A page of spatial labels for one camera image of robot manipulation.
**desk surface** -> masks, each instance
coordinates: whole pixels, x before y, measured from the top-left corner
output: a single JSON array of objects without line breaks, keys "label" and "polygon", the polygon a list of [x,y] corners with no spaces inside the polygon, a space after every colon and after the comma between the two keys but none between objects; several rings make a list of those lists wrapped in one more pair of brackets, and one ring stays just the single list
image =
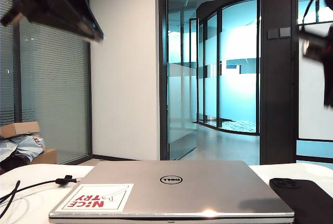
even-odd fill
[{"label": "desk surface", "polygon": [[[277,164],[250,166],[267,184],[271,178],[287,177],[307,179],[317,183],[333,197],[333,170],[314,164]],[[19,188],[35,183],[55,180],[72,175],[74,178],[84,177],[93,166],[71,166],[56,164],[35,164],[16,168],[0,176],[0,195],[13,190],[16,181],[21,180]],[[75,186],[70,183],[59,187],[55,183],[41,185],[19,192],[15,196],[10,209],[0,220],[6,224],[47,224],[49,211]]]}]

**smartphone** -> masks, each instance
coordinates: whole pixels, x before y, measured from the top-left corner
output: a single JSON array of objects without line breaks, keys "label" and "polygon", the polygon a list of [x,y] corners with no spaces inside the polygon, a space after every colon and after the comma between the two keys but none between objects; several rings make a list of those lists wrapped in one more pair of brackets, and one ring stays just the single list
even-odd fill
[{"label": "smartphone", "polygon": [[273,178],[270,187],[295,212],[295,224],[333,224],[333,198],[313,181]]}]

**silver laptop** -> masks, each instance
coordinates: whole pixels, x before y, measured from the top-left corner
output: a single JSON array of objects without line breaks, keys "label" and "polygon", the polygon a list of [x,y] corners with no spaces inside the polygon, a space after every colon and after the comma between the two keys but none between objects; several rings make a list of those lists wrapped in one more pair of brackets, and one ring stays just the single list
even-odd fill
[{"label": "silver laptop", "polygon": [[294,212],[241,161],[100,162],[50,223],[290,223]]}]

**nice try sticker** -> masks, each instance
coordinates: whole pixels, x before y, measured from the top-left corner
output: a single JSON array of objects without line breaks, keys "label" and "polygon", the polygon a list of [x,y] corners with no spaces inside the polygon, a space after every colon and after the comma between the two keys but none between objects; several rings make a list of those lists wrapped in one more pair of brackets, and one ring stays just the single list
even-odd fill
[{"label": "nice try sticker", "polygon": [[133,184],[81,184],[59,206],[57,212],[121,212]]}]

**dell logo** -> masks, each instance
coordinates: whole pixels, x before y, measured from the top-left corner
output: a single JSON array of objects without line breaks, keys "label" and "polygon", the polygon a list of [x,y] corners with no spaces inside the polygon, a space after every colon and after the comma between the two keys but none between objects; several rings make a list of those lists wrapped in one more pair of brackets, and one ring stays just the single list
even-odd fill
[{"label": "dell logo", "polygon": [[178,184],[181,183],[183,179],[179,176],[163,176],[160,181],[165,184]]}]

